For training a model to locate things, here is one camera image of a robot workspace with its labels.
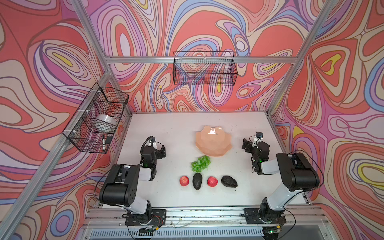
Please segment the red fake apple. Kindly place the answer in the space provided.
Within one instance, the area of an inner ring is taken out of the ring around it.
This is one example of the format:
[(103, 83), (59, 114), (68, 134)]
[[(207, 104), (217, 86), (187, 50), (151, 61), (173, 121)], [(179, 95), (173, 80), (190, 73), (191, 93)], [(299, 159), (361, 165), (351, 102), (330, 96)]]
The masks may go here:
[(182, 187), (186, 187), (190, 183), (190, 180), (187, 176), (182, 176), (180, 177), (179, 182)]
[(216, 187), (218, 184), (218, 179), (213, 177), (213, 176), (210, 176), (207, 180), (207, 185), (211, 188), (214, 188)]

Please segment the dark fake avocado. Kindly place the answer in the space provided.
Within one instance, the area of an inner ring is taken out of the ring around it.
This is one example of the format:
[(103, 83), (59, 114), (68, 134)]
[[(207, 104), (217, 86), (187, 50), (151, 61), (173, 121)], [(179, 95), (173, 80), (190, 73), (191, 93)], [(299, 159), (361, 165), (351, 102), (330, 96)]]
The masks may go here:
[(237, 181), (231, 176), (223, 176), (221, 179), (221, 183), (227, 188), (237, 188)]
[(193, 176), (193, 187), (195, 190), (199, 190), (202, 186), (203, 176), (201, 173), (195, 173)]

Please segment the green fake grape bunch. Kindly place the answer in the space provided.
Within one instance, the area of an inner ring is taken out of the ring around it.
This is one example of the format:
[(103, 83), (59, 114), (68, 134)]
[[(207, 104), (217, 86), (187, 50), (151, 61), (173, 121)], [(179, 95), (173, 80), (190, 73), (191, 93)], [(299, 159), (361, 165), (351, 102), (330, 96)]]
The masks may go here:
[(208, 168), (211, 163), (211, 158), (208, 156), (199, 157), (196, 161), (191, 163), (192, 171), (195, 173), (201, 173), (202, 170)]

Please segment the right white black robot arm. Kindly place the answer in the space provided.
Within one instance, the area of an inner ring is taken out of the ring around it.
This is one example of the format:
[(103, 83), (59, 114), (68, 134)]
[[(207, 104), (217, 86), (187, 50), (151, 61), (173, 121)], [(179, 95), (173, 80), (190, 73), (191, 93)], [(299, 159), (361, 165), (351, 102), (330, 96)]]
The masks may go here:
[(243, 139), (242, 149), (250, 153), (253, 172), (258, 175), (280, 174), (282, 183), (257, 208), (244, 209), (247, 224), (286, 223), (286, 205), (297, 195), (320, 186), (320, 178), (304, 154), (276, 154), (270, 160), (270, 145)]

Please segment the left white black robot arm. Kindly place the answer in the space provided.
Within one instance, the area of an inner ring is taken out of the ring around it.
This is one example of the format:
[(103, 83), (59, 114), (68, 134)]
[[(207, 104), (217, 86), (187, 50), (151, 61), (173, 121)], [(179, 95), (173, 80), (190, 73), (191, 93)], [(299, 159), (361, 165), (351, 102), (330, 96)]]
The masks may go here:
[(166, 210), (154, 211), (151, 202), (138, 196), (139, 182), (153, 181), (157, 174), (157, 163), (166, 157), (166, 148), (149, 136), (140, 148), (138, 165), (113, 165), (99, 193), (103, 205), (123, 208), (126, 224), (158, 225), (165, 223)]

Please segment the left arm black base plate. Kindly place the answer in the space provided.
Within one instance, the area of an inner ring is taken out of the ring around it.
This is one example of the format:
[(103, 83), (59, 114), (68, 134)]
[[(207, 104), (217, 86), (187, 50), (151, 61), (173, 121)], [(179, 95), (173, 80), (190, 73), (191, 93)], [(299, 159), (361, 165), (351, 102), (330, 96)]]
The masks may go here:
[(146, 211), (146, 213), (132, 214), (128, 212), (126, 214), (125, 225), (131, 226), (144, 226), (144, 227), (161, 227), (166, 223), (167, 210), (166, 209), (154, 209)]

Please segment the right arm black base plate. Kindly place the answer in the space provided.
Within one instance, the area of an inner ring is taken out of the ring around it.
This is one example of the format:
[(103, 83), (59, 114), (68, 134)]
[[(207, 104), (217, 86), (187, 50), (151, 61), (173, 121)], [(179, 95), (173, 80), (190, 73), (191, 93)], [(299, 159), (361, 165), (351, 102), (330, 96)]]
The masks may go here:
[(260, 210), (259, 208), (245, 208), (243, 216), (247, 224), (277, 224), (287, 223), (284, 211)]

